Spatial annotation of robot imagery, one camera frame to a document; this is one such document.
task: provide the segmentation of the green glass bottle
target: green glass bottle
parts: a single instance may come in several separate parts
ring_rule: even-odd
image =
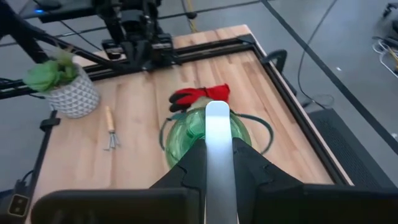
[[[241,138],[251,146],[251,140],[242,121],[230,114],[232,138]],[[205,138],[205,108],[190,110],[176,120],[167,135],[165,153],[169,167],[173,167],[193,146],[196,140]]]

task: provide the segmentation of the black cable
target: black cable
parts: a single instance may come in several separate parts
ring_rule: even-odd
[[[37,1],[37,0],[33,0],[33,2],[35,2],[39,7],[42,7],[42,5]],[[70,26],[68,26],[68,24],[64,23],[63,21],[59,21],[62,25],[64,25],[66,28],[70,29],[74,34],[76,34],[77,36],[79,36],[81,39],[83,39],[85,42],[87,42],[87,44],[90,44],[91,46],[93,46],[95,49],[102,51],[102,49],[100,49],[99,47],[97,47],[95,44],[91,43],[90,41],[88,41],[86,38],[84,38],[81,34],[79,34],[79,32],[75,31],[74,29],[72,29]]]
[[[27,173],[25,174],[25,176],[21,179],[21,182],[25,182],[26,178],[27,178],[29,175],[31,175],[31,174],[33,174],[33,170],[27,172]]]
[[[8,78],[0,78],[0,84],[10,83],[10,82],[14,82],[14,80],[11,80],[11,79],[8,79]],[[31,96],[31,97],[34,97],[34,98],[41,99],[41,100],[45,99],[44,96],[37,96],[37,95],[34,95],[34,94],[28,94],[28,95]]]
[[[314,31],[312,32],[311,37],[309,38],[309,40],[307,41],[305,48],[303,50],[303,54],[301,55],[301,59],[300,59],[300,65],[298,66],[298,72],[297,72],[297,81],[298,81],[298,88],[300,89],[300,91],[303,93],[304,96],[306,96],[308,99],[310,99],[313,103],[317,104],[318,106],[320,106],[322,109],[326,109],[326,106],[331,106],[334,102],[334,97],[331,95],[324,95],[324,96],[330,96],[330,98],[332,99],[332,102],[329,105],[323,105],[319,102],[317,102],[316,100],[314,100],[314,96],[310,97],[308,94],[306,94],[303,91],[303,88],[301,86],[301,81],[300,81],[300,76],[301,76],[301,68],[303,65],[303,61],[304,61],[304,56],[305,53],[307,53],[307,49],[310,47],[309,45],[311,44],[312,39],[315,37],[315,34],[317,34],[318,29],[320,28],[320,26],[322,25],[323,21],[326,19],[326,17],[329,15],[329,12],[331,11],[331,9],[333,8],[333,6],[335,6],[337,0],[334,0],[328,7],[328,9],[326,10],[326,12],[324,13],[324,15],[322,16],[321,20],[319,21],[318,25],[316,26],[316,28],[314,29]]]
[[[187,7],[185,5],[185,0],[181,0],[181,4],[182,4],[182,9],[184,11],[184,14],[187,15],[189,13],[189,11],[187,10]],[[187,22],[188,22],[188,25],[189,25],[189,28],[190,28],[191,32],[193,32],[193,33],[194,32],[198,32],[198,30],[196,28],[196,25],[192,22],[192,19],[189,19],[187,17]]]

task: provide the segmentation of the green leaves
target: green leaves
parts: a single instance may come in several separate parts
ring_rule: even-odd
[[[62,51],[55,60],[37,64],[28,71],[23,82],[31,89],[45,93],[67,85],[78,76],[72,54]]]

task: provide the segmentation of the wooden tabletop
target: wooden tabletop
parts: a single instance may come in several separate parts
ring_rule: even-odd
[[[248,33],[251,32],[247,26],[229,27],[176,37],[174,44],[176,48],[186,47]],[[82,58],[76,61],[83,66],[92,64]],[[169,171],[158,143],[160,126],[171,115],[169,96],[181,88],[223,83],[231,89],[231,109],[258,116],[271,124],[275,140],[265,155],[267,159],[303,182],[332,184],[256,56],[242,52],[96,82],[101,103],[94,112],[80,119],[57,115],[62,120],[53,128],[33,203],[63,189],[150,187]],[[105,106],[113,112],[121,142],[121,147],[111,152],[103,150],[109,141]],[[267,130],[253,121],[243,122],[253,148],[260,151],[269,140]]]

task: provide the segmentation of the gray floor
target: gray floor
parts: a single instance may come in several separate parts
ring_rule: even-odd
[[[27,0],[8,1],[18,11]],[[192,1],[194,10],[248,2],[248,0]],[[275,0],[271,4],[296,32],[307,40],[331,2],[332,0]],[[396,88],[398,79],[379,64],[378,55],[371,49],[372,36],[383,36],[391,32],[388,21],[379,20],[387,2],[388,0],[339,0],[310,46],[388,131],[398,133],[398,120],[395,119],[398,104],[394,103],[398,96]],[[181,12],[183,7],[180,0],[164,0],[160,8],[162,16]],[[58,22],[41,24],[37,19],[30,19],[29,22],[50,34],[70,32]],[[103,22],[95,16],[74,19],[66,23],[76,30],[103,26]],[[198,30],[247,24],[265,51],[276,49],[288,51],[284,74],[294,86],[297,86],[297,69],[302,48],[262,4],[204,12],[199,14],[196,23]],[[172,35],[190,33],[184,17],[165,19],[160,24]],[[109,37],[105,31],[87,33],[84,36],[96,45],[100,45],[102,39]],[[64,39],[94,51],[93,47],[75,35]],[[1,44],[8,42],[12,42],[9,37],[0,41]],[[18,46],[1,48],[0,57],[7,59],[0,62],[2,77],[21,78],[26,70],[33,66],[33,62]],[[303,64],[302,85],[309,95],[330,94],[335,98],[333,108],[386,174],[398,185],[398,156],[309,57],[306,57]],[[45,101],[22,96],[1,100],[0,108],[2,108],[0,140],[3,146],[0,149],[0,190],[2,190],[12,187],[16,179],[32,168],[43,135],[38,127],[41,120],[48,117],[49,107]]]

